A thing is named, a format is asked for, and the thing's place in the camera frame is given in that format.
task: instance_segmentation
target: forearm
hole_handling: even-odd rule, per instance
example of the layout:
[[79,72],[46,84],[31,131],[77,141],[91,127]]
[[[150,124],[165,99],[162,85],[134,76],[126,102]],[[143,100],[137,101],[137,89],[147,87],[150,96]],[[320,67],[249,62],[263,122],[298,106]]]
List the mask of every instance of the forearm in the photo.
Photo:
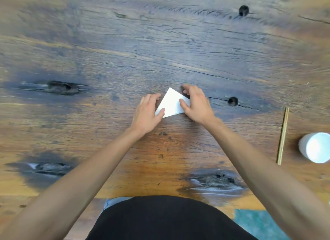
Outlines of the forearm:
[[305,185],[226,127],[221,120],[211,119],[204,126],[251,191],[292,239],[329,237],[329,208]]
[[36,197],[5,230],[5,240],[63,239],[141,133],[127,129]]

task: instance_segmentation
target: white paper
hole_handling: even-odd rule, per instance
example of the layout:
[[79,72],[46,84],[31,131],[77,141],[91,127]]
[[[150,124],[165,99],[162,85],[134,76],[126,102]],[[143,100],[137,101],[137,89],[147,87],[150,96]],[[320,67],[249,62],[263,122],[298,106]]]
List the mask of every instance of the white paper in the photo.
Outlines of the white paper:
[[183,109],[180,106],[179,99],[183,99],[188,106],[190,106],[190,99],[181,95],[179,92],[173,90],[171,87],[167,90],[163,100],[160,102],[155,115],[158,115],[161,109],[165,108],[164,117],[173,116],[183,113]]

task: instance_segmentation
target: person's left hand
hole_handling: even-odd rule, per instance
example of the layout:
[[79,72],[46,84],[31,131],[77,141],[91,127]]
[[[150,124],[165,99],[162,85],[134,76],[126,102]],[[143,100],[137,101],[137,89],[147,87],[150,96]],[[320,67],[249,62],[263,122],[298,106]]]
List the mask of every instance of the person's left hand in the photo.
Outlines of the person's left hand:
[[160,93],[148,94],[141,99],[133,117],[132,128],[146,134],[151,132],[159,124],[165,114],[165,108],[163,108],[155,116],[156,100],[159,100],[160,96]]

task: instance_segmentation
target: white bowl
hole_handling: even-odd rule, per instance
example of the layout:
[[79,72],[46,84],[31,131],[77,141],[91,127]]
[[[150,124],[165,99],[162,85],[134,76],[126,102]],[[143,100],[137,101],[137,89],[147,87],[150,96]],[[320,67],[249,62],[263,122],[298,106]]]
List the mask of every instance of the white bowl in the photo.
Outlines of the white bowl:
[[330,160],[330,135],[325,132],[311,133],[299,140],[300,152],[314,163]]

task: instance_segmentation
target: bamboo skewer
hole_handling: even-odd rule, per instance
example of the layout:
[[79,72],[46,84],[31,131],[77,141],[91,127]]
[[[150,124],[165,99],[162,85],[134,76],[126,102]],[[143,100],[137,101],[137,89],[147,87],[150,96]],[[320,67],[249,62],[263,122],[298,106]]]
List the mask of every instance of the bamboo skewer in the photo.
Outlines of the bamboo skewer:
[[279,147],[278,147],[278,153],[277,153],[276,163],[278,165],[281,165],[281,163],[282,163],[282,154],[283,154],[283,148],[284,148],[284,142],[285,142],[285,134],[287,132],[288,117],[289,117],[289,107],[286,107],[285,112],[284,112],[281,137],[279,139]]

